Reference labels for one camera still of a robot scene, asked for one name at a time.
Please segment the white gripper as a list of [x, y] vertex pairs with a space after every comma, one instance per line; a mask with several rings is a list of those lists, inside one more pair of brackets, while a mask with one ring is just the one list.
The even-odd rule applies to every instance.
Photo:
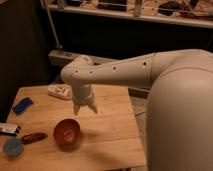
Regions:
[[94, 104], [94, 93], [90, 84], [73, 86], [72, 95], [75, 115], [78, 115], [80, 106], [89, 106], [94, 113], [98, 113], [97, 106]]

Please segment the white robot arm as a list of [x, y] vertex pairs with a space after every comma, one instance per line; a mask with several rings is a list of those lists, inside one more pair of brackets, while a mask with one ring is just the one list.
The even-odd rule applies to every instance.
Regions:
[[213, 52], [165, 51], [101, 65], [81, 55], [61, 78], [75, 110], [95, 107], [93, 84], [148, 88], [149, 171], [213, 171]]

